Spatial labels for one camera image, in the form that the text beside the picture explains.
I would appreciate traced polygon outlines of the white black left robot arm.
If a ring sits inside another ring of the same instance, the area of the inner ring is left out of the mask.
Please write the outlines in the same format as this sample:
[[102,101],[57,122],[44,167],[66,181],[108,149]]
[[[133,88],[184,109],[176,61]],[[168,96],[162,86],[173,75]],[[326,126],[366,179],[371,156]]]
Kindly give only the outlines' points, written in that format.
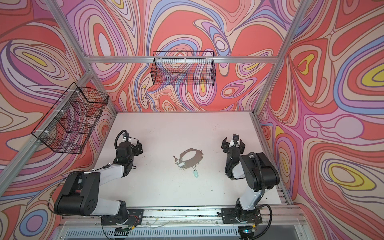
[[99,216],[105,226],[127,225],[132,215],[126,202],[101,198],[100,187],[128,176],[136,168],[134,158],[143,153],[143,147],[140,140],[122,130],[114,148],[116,156],[111,164],[88,172],[75,171],[63,179],[64,185],[49,210],[58,216]]

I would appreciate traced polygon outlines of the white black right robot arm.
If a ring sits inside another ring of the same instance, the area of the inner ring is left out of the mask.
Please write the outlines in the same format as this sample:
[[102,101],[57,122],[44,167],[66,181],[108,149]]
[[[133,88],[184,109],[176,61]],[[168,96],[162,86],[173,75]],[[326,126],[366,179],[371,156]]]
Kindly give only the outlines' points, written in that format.
[[267,191],[280,183],[280,175],[264,153],[244,154],[246,145],[239,135],[234,134],[228,142],[224,139],[221,145],[227,154],[225,174],[232,180],[245,179],[248,188],[237,199],[232,208],[222,208],[218,213],[224,224],[253,224],[263,222],[260,204]]

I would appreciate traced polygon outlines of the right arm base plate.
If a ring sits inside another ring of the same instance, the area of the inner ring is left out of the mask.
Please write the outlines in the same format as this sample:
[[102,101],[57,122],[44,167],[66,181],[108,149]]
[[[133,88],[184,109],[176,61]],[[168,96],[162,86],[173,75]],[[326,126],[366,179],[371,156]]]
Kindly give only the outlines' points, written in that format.
[[262,215],[258,209],[245,211],[238,208],[222,208],[217,215],[222,218],[224,224],[255,224],[263,222]]

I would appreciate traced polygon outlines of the mint green key tag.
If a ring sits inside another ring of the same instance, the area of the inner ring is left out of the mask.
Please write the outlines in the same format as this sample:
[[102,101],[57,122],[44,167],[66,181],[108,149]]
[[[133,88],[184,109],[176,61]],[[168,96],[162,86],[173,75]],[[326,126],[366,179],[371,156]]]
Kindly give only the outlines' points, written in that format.
[[194,173],[195,178],[198,178],[198,177],[199,177],[199,173],[198,173],[197,169],[194,169],[194,170],[193,170],[193,173]]

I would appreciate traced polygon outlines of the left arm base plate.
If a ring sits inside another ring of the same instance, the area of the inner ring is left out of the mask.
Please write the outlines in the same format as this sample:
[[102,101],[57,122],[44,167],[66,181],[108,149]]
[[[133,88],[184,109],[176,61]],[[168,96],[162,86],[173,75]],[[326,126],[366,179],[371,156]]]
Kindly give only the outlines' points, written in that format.
[[102,226],[138,226],[141,225],[144,209],[128,209],[126,214],[102,216]]

